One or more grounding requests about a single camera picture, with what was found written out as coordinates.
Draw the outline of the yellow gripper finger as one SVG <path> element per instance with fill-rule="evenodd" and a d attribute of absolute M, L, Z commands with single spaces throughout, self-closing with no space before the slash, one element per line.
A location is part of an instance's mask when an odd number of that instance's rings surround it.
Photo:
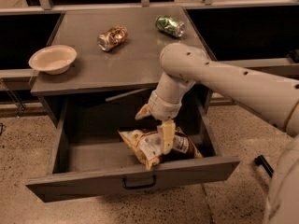
<path fill-rule="evenodd" d="M 168 154 L 173 146 L 176 124 L 172 119 L 164 120 L 157 126 L 158 134 L 161 136 L 163 154 Z"/>
<path fill-rule="evenodd" d="M 149 117 L 151 115 L 149 106 L 147 104 L 144 104 L 141 109 L 136 113 L 135 119 L 136 120 L 141 120 L 146 117 Z"/>

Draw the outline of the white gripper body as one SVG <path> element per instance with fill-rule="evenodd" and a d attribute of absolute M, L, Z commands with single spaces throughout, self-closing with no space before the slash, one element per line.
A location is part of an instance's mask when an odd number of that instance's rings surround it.
<path fill-rule="evenodd" d="M 181 102 L 169 103 L 163 100 L 156 91 L 153 91 L 148 100 L 148 109 L 151 115 L 160 121 L 174 119 L 181 108 Z"/>

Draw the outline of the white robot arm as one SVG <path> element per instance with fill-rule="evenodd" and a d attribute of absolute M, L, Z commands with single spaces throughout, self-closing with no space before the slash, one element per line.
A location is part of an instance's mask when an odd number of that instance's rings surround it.
<path fill-rule="evenodd" d="M 181 100 L 200 82 L 291 136 L 270 181 L 263 224 L 299 224 L 298 81 L 214 62 L 203 50 L 181 43 L 165 46 L 160 64 L 164 72 L 158 86 L 135 117 L 159 120 L 164 149 L 169 150 Z"/>

